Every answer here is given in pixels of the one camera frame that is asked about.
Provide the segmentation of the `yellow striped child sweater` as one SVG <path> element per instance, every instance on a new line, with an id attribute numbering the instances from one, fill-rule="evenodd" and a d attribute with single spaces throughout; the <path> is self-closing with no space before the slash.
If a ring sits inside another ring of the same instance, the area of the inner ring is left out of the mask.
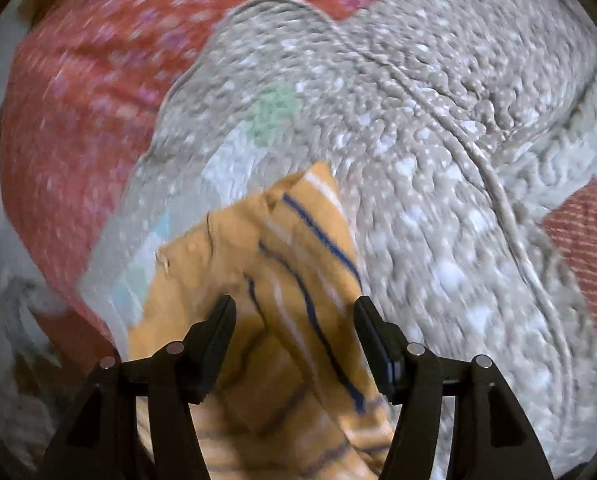
<path id="1" fill-rule="evenodd" d="M 393 428 L 353 322 L 355 246 L 327 162 L 210 212 L 158 248 L 131 359 L 236 303 L 213 393 L 192 411 L 214 479 L 374 479 Z"/>

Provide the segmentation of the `quilted heart pattern blanket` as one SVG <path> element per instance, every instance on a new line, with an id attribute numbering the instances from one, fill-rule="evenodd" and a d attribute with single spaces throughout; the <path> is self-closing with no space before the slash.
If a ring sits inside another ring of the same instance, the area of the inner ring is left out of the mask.
<path id="1" fill-rule="evenodd" d="M 79 284 L 120 350 L 157 247 L 312 162 L 364 289 L 489 353 L 556 474 L 597 451 L 597 28 L 577 0 L 250 0 L 167 92 Z"/>

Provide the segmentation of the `red floral bed sheet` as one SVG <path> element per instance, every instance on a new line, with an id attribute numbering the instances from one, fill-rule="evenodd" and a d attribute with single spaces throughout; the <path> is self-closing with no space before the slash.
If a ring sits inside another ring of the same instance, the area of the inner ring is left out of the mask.
<path id="1" fill-rule="evenodd" d="M 0 127 L 4 211 L 30 258 L 66 302 L 41 314 L 62 351 L 108 351 L 76 285 L 164 96 L 215 24 L 244 0 L 49 0 L 15 50 Z M 376 0 L 306 0 L 348 18 Z"/>

